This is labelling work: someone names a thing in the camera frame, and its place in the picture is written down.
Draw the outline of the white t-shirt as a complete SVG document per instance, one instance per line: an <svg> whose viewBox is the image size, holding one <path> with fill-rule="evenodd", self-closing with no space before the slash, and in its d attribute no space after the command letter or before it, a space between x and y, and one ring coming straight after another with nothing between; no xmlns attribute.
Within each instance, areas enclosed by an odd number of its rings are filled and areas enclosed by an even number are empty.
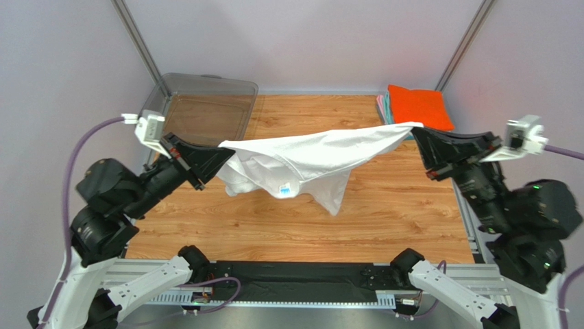
<svg viewBox="0 0 584 329"><path fill-rule="evenodd" d="M309 194L332 216L338 215L351 171L396 149L419 122L380 125L220 145L234 155L217 177L226 193L237 196L256 190L276 199Z"/></svg>

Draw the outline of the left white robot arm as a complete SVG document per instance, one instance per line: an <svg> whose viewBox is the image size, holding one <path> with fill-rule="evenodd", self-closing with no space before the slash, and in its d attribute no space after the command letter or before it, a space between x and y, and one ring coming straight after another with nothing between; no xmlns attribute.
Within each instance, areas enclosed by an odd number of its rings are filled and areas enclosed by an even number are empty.
<svg viewBox="0 0 584 329"><path fill-rule="evenodd" d="M204 189L234 155L231 149L194 145L174 134L164 136L162 146L165 155L140 175L114 158L99 160L89 168L76 187L86 205L66 225L70 258L48 302L28 312L31 327L116 328L138 307L170 288L205 285L209 260L189 245L137 279L102 287L109 268L138 233L132 220L142 219L185 182Z"/></svg>

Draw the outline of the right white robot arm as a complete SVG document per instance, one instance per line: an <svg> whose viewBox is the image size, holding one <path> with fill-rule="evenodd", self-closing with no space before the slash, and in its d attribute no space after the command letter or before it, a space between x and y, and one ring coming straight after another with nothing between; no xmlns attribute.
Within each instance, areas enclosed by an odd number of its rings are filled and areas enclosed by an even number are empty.
<svg viewBox="0 0 584 329"><path fill-rule="evenodd" d="M414 127L412 133L427 176L452 179L478 217L480 230L496 235L487 249L513 303L507 306L469 290L409 248L391 261L392 282L430 293L473 328L566 328L562 240L583 222L568 186L536 180L509 190L494 158L502 141L491 132Z"/></svg>

